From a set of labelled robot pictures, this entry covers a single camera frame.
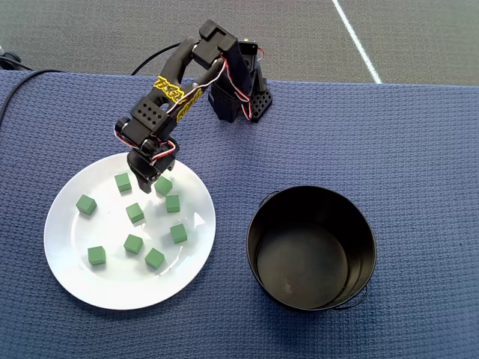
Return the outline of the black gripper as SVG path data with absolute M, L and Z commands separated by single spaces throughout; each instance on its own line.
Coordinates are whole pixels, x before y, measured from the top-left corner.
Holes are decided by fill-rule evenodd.
M 151 193 L 152 181 L 160 175 L 170 175 L 174 169 L 176 155 L 179 151 L 177 144 L 159 144 L 156 152 L 145 154 L 134 144 L 127 144 L 130 152 L 126 157 L 129 169 L 136 175 L 138 187 L 145 193 Z

